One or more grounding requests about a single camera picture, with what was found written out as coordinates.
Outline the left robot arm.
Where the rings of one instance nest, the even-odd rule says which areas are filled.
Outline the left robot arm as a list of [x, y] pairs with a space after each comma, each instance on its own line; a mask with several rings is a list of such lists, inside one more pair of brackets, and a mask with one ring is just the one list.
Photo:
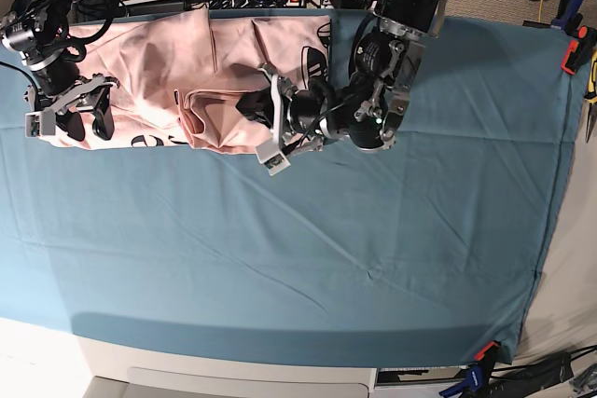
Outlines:
[[362, 151], [390, 148], [410, 104], [423, 40], [438, 35], [447, 1], [370, 0], [352, 43], [349, 83], [342, 89], [333, 89], [320, 75], [300, 89], [272, 65], [261, 65], [269, 87], [245, 94], [236, 108], [271, 132], [263, 157], [288, 159], [342, 138]]

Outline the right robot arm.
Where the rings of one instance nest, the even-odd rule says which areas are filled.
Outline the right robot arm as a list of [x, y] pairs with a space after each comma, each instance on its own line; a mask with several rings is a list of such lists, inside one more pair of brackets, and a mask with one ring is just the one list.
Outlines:
[[82, 0], [15, 0], [1, 22], [3, 46], [20, 54], [19, 73], [30, 82], [24, 95], [30, 111], [25, 133], [30, 138], [64, 131], [82, 142], [86, 132], [82, 114], [92, 115], [92, 130], [104, 141], [112, 138], [114, 121], [110, 91], [118, 88], [111, 75], [79, 72], [87, 47], [105, 35], [118, 11], [119, 0], [103, 0], [104, 22], [94, 34], [71, 34], [68, 16]]

